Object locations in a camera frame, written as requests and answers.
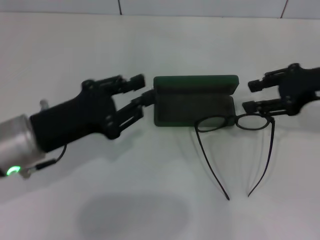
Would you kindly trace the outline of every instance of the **open glasses case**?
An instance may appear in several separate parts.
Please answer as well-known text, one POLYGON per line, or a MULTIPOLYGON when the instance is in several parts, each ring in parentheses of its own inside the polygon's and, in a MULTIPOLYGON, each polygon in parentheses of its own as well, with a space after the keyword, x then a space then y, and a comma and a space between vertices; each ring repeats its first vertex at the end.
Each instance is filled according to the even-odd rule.
POLYGON ((233 116, 232 94, 239 85, 236 75, 157 76, 154 124, 158 127, 193 127, 211 115, 233 116))

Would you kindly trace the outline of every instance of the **black cable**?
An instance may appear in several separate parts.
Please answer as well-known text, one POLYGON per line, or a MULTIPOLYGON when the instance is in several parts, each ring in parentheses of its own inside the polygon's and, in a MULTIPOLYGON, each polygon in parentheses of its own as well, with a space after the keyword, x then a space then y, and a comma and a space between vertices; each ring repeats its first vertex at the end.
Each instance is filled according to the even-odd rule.
POLYGON ((273 147, 273 144, 274 144, 275 125, 276 125, 275 119, 272 118, 272 120, 271 120, 271 139, 270 139, 270 147, 269 147, 268 159, 267 159, 267 161, 266 161, 266 165, 265 165, 265 168, 264 168, 264 171, 263 171, 263 174, 262 174, 260 180, 259 180, 258 183, 254 186, 254 188, 250 191, 250 193, 248 194, 248 197, 249 197, 250 194, 256 189, 256 187, 259 185, 259 183, 261 182, 261 180, 263 179, 263 177, 264 177, 265 174, 266 174, 266 171, 267 171, 267 168, 268 168, 268 165, 269 165, 269 161, 270 161, 270 157, 271 157, 272 147, 273 147))
POLYGON ((214 173, 214 171, 213 171, 213 169, 212 169, 212 167, 211 167, 211 165, 210 165, 210 163, 209 163, 209 161, 208 161, 208 158, 207 158, 207 155, 206 155, 206 153, 205 153, 204 146, 202 145, 202 142, 201 142, 201 139, 200 139, 200 136, 199 136, 199 132, 198 132, 198 130, 197 130, 197 127, 195 126, 194 129, 195 129, 196 136, 197 136, 197 138, 198 138, 198 142, 199 142, 200 147, 201 147, 201 149, 202 149, 204 158, 205 158, 205 160, 206 160, 206 163, 208 164, 208 166, 209 166, 209 168, 210 168, 210 170, 211 170, 211 172, 212 172, 215 180, 218 182, 220 188, 222 189, 222 191, 223 191, 226 199, 227 199, 228 201, 230 201, 230 198, 229 198, 228 194, 226 193, 224 187, 222 186, 222 184, 221 184, 220 181, 218 180, 216 174, 214 173))
POLYGON ((118 6, 119 6, 119 13, 120 13, 120 15, 122 15, 120 0, 118 0, 118 6))
POLYGON ((41 170, 41 169, 49 167, 49 166, 51 166, 53 164, 56 164, 58 161, 60 161, 62 159, 62 157, 64 156, 66 150, 67 150, 67 145, 64 145, 63 150, 62 150, 60 156, 58 156, 58 158, 53 158, 53 159, 50 159, 48 161, 41 162, 41 163, 35 165, 34 168, 36 170, 41 170))
POLYGON ((66 150, 67 150, 67 144, 63 146, 63 150, 60 156, 58 156, 58 158, 55 160, 55 162, 58 162, 60 159, 62 159, 62 157, 65 155, 66 150))

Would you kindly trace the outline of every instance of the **robotic arm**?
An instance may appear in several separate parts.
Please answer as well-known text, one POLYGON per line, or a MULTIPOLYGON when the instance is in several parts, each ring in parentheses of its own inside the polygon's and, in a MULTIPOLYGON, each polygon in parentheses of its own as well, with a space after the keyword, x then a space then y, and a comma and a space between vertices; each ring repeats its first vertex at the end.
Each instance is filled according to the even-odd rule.
POLYGON ((120 75, 86 80, 74 99, 27 117, 21 115, 0 124, 0 177, 19 172, 28 178, 33 171, 57 162, 35 164, 45 153, 66 146, 92 133, 116 139, 143 117, 142 107, 154 104, 153 90, 146 91, 117 110, 112 96, 145 87, 143 75, 126 81, 120 75))
POLYGON ((280 98, 244 102, 244 110, 270 116, 299 114, 305 104, 320 100, 320 67, 303 69, 298 63, 293 63, 288 68, 267 72, 261 81, 248 83, 252 93, 273 86, 278 86, 280 98))

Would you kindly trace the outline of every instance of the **metal screw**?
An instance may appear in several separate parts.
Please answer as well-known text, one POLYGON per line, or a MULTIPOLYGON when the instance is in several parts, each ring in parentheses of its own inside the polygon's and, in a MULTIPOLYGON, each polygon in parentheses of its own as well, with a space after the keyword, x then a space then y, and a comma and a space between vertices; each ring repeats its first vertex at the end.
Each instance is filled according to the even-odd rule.
POLYGON ((94 80, 88 79, 82 82, 82 87, 85 89, 93 89, 94 88, 94 80))
POLYGON ((42 99, 40 101, 40 107, 41 107, 41 111, 48 109, 49 108, 48 100, 42 99))
POLYGON ((19 174, 21 177, 23 177, 23 179, 28 179, 31 176, 31 171, 29 171, 27 168, 23 168, 19 171, 19 174))

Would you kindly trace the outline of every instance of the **eyeglass temple arm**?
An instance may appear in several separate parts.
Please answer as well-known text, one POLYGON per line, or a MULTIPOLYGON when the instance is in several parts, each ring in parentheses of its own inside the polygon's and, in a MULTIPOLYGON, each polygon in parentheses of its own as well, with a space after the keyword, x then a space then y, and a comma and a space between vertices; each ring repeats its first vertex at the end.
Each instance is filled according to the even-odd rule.
POLYGON ((208 166, 209 166, 209 168, 210 168, 211 173, 213 174, 215 180, 216 180, 217 183, 219 184, 219 186, 220 186, 221 190, 223 191, 223 194, 224 194, 224 196, 226 197, 226 199, 227 199, 228 201, 230 201, 230 197, 228 196, 226 190, 224 189, 224 187, 223 187, 222 184, 220 183, 218 177, 216 176, 214 170, 213 170, 212 167, 211 167, 211 164, 210 164, 210 162, 209 162, 209 160, 208 160, 208 158, 207 158, 207 155, 206 155, 204 146, 202 145, 202 142, 201 142, 201 139, 200 139, 200 135, 199 135, 199 132, 197 131, 197 128, 194 127, 194 130, 195 130, 196 137, 198 138, 198 142, 199 142, 199 144, 200 144, 200 147, 201 147, 203 156, 204 156, 204 158, 205 158, 206 163, 208 164, 208 166))
POLYGON ((266 165, 265 165, 265 168, 264 168, 262 176, 260 177, 258 183, 254 186, 254 188, 249 192, 248 197, 252 194, 252 192, 256 189, 256 187, 260 184, 260 182, 262 181, 262 179, 264 178, 264 176, 265 176, 265 174, 267 172, 267 169, 268 169, 268 166, 269 166, 270 157, 271 157, 272 147, 274 145, 275 125, 276 125, 275 119, 272 118, 271 119, 271 137, 270 137, 270 147, 269 147, 268 159, 266 161, 266 165))

